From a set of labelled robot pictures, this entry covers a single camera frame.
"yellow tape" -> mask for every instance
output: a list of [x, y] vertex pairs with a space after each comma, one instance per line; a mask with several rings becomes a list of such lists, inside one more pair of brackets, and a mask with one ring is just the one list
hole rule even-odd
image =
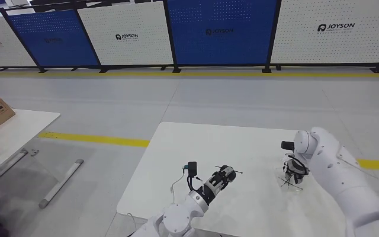
[[363, 169], [379, 169], [379, 161], [369, 159], [357, 159]]
[[[113, 144], [113, 145], [120, 145], [120, 146], [140, 146], [143, 148], [146, 148], [150, 143], [149, 140], [142, 140], [142, 139], [93, 136], [93, 135], [82, 135], [82, 134], [71, 134], [71, 133], [55, 133], [55, 132], [43, 132], [43, 133], [40, 133], [38, 137], [74, 140], [77, 142], [104, 143], [104, 144]], [[357, 159], [357, 161], [363, 169], [379, 169], [379, 160]]]
[[54, 132], [43, 132], [43, 133], [40, 133], [38, 137], [74, 140], [78, 142], [105, 143], [105, 144], [114, 144], [114, 145], [121, 145], [121, 146], [140, 146], [143, 148], [146, 148], [150, 142], [149, 140], [141, 140], [141, 139], [92, 136], [92, 135], [70, 134], [70, 133], [54, 133]]
[[0, 76], [268, 76], [268, 77], [319, 77], [319, 78], [379, 78], [379, 73], [260, 73], [260, 72], [1, 72]]

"floor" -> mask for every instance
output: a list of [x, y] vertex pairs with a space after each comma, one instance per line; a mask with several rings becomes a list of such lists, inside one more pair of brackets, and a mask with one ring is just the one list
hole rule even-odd
[[[0, 97], [14, 108], [60, 112], [61, 118], [48, 128], [51, 132], [149, 140], [162, 121], [294, 130], [321, 126], [357, 158], [379, 159], [379, 80], [366, 77], [372, 73], [367, 68], [292, 68], [273, 74], [302, 76], [245, 77], [56, 72], [61, 71], [0, 72]], [[182, 72], [258, 73], [259, 69]], [[116, 206], [144, 148], [50, 139], [35, 139], [32, 145], [41, 150], [37, 159], [59, 171], [65, 172], [79, 158], [85, 163], [44, 210], [38, 203], [55, 180], [30, 157], [1, 177], [0, 222], [12, 236], [110, 237], [134, 231], [129, 217], [116, 214]], [[379, 177], [379, 171], [370, 172]], [[379, 190], [377, 180], [370, 182]]]

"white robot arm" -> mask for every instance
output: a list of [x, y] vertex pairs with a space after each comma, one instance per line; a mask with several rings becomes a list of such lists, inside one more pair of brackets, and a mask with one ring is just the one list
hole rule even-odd
[[191, 227], [194, 217], [203, 217], [208, 210], [209, 204], [216, 195], [223, 190], [228, 183], [236, 178], [236, 172], [230, 166], [222, 166], [207, 182], [198, 190], [192, 187], [192, 178], [197, 175], [196, 163], [188, 163], [187, 183], [191, 190], [182, 204], [172, 204], [165, 208], [162, 213], [151, 217], [132, 237], [160, 237], [159, 225], [164, 224], [169, 236], [192, 237], [195, 229]]
[[292, 150], [285, 163], [287, 176], [302, 182], [309, 171], [338, 203], [346, 217], [346, 237], [371, 237], [379, 222], [379, 198], [368, 185], [356, 159], [325, 129], [298, 131], [294, 143], [282, 142]]

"white tabletop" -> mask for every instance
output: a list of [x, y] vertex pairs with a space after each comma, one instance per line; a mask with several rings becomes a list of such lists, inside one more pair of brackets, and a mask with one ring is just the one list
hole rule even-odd
[[[281, 158], [285, 154], [281, 141], [292, 141], [295, 133], [294, 130], [161, 123], [117, 212], [130, 212], [142, 218], [156, 215], [172, 203], [170, 186], [180, 178], [181, 167], [188, 161], [197, 161], [198, 176], [203, 180], [218, 170], [215, 165], [230, 165], [243, 174], [237, 174], [235, 181], [218, 194], [204, 217], [192, 221], [193, 227], [244, 237], [343, 236], [342, 212], [313, 177], [304, 178], [303, 191], [280, 188], [277, 174], [281, 174]], [[189, 192], [185, 178], [174, 186], [175, 202], [183, 201]]]
[[9, 161], [60, 116], [59, 113], [42, 111], [14, 111], [16, 115], [0, 125], [0, 165]]

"perforated panel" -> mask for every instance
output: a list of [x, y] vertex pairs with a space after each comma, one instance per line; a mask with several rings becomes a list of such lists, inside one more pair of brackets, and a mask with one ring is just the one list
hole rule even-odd
[[0, 17], [0, 66], [36, 66], [2, 17]]
[[102, 65], [173, 64], [163, 2], [80, 9]]
[[271, 63], [379, 62], [379, 1], [282, 0]]
[[276, 2], [168, 0], [178, 63], [265, 63]]
[[41, 66], [98, 65], [73, 10], [10, 15], [9, 19]]

